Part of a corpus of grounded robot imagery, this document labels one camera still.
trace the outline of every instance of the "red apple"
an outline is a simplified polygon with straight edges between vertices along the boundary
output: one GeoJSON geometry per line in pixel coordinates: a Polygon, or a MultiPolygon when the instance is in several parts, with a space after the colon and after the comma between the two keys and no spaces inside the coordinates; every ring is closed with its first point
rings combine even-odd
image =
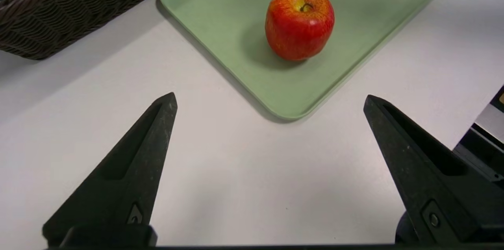
{"type": "Polygon", "coordinates": [[[272,0],[266,15],[266,38],[281,58],[304,61],[322,51],[334,22],[329,0],[272,0]]]}

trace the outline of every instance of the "white table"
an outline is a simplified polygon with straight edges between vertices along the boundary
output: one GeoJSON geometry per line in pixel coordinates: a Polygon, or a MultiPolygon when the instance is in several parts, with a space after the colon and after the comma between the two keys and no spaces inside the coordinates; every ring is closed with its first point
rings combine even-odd
{"type": "Polygon", "coordinates": [[[453,148],[504,82],[504,0],[435,0],[311,117],[279,123],[146,0],[35,63],[0,53],[4,248],[43,223],[157,97],[178,114],[151,224],[167,244],[391,243],[401,198],[362,112],[453,148]]]}

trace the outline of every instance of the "green tray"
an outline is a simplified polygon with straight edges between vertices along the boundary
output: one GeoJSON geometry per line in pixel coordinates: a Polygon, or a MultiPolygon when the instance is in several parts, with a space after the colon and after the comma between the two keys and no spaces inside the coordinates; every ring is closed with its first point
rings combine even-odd
{"type": "Polygon", "coordinates": [[[335,28],[323,51],[295,64],[268,46],[271,0],[161,0],[270,112],[288,120],[309,114],[368,56],[430,0],[330,0],[335,28]]]}

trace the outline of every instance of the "screw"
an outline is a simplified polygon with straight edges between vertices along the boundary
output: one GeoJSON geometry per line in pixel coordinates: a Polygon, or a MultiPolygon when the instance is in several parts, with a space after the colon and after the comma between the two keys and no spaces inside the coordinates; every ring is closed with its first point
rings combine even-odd
{"type": "Polygon", "coordinates": [[[429,218],[430,218],[430,224],[433,226],[433,227],[439,227],[439,218],[437,217],[436,214],[434,213],[431,213],[429,215],[429,218]]]}

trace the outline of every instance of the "woven basket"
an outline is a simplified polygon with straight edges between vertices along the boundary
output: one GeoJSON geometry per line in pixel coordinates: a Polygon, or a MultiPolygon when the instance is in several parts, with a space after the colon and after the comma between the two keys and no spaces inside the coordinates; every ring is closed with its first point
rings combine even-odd
{"type": "Polygon", "coordinates": [[[48,58],[142,0],[2,0],[0,50],[48,58]]]}

